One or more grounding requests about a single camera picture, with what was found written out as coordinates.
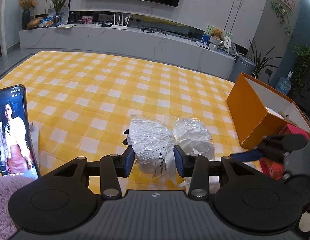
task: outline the wall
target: wall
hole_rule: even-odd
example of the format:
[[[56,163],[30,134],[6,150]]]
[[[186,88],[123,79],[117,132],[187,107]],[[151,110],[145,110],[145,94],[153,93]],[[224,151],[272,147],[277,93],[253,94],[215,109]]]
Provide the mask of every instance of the wall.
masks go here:
[[[0,17],[4,17],[4,33],[8,49],[19,42],[22,9],[18,6],[17,0],[0,0],[0,3],[3,2],[4,10],[1,11]]]
[[[294,67],[296,54],[292,52],[294,44],[310,46],[310,0],[302,0],[300,14],[294,30],[294,38],[287,47],[283,59],[272,79],[272,85],[276,85],[281,76],[287,76]]]
[[[287,43],[289,42],[289,37],[285,34],[285,24],[280,25],[280,18],[276,17],[276,14],[271,8],[271,1],[278,2],[284,6],[285,9],[289,8],[284,5],[280,0],[266,0],[265,8],[262,13],[260,23],[257,27],[254,41],[256,43],[257,50],[262,49],[262,55],[265,55],[273,46],[275,48],[269,54],[270,57],[282,57],[286,51]],[[300,0],[296,0],[294,10],[289,14],[289,22],[292,30],[295,28],[296,20],[299,15],[300,10]],[[278,66],[281,62],[281,59],[274,59],[269,61],[271,65]],[[275,76],[276,68],[268,67],[273,70],[273,74],[270,77],[270,84],[272,84],[273,78]],[[268,83],[269,76],[265,74],[266,68],[264,68],[259,74],[259,79],[265,83]]]
[[[266,0],[180,0],[178,7],[139,0],[71,0],[71,10],[116,11],[149,15],[204,30],[207,24],[231,31],[233,41],[248,48]],[[39,0],[35,14],[46,13],[50,1]]]

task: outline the long black hair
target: long black hair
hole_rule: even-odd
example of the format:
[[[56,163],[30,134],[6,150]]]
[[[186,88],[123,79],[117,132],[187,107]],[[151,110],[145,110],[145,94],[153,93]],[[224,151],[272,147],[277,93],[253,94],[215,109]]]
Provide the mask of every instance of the long black hair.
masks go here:
[[[7,129],[7,132],[10,134],[10,125],[8,123],[8,119],[5,115],[5,108],[6,108],[6,105],[9,105],[10,108],[11,108],[11,118],[15,118],[15,114],[14,114],[14,108],[13,108],[13,103],[10,101],[10,100],[7,100],[4,104],[4,106],[2,107],[2,111],[1,111],[1,121],[2,121],[2,137],[5,138],[6,137],[6,128]]]

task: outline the open box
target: open box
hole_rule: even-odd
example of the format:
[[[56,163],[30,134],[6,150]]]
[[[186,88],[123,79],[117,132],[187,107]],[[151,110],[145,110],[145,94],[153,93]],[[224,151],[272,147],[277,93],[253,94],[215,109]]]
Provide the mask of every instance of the open box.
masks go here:
[[[247,74],[239,75],[226,101],[243,148],[252,149],[264,136],[278,134],[288,123],[279,112],[310,136],[310,124],[292,99]]]

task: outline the wall socket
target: wall socket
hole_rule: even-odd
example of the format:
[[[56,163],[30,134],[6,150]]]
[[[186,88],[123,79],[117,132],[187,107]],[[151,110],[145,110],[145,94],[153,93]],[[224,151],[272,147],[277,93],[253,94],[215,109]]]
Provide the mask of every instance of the wall socket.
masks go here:
[[[270,76],[270,75],[273,74],[273,71],[270,70],[269,68],[267,68],[267,69],[265,70],[265,73],[268,74],[268,75]]]

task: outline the tablecloth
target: tablecloth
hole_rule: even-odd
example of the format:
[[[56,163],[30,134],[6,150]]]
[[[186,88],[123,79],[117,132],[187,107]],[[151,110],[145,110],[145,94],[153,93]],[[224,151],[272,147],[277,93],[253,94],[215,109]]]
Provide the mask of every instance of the tablecloth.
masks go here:
[[[199,118],[213,137],[217,160],[242,151],[226,104],[234,83],[215,76],[142,59],[42,51],[0,80],[0,89],[17,84],[26,87],[29,121],[40,129],[42,175],[78,156],[97,161],[122,154],[132,114]],[[123,192],[176,189],[137,166],[120,185]],[[99,178],[90,179],[90,189],[100,192]]]

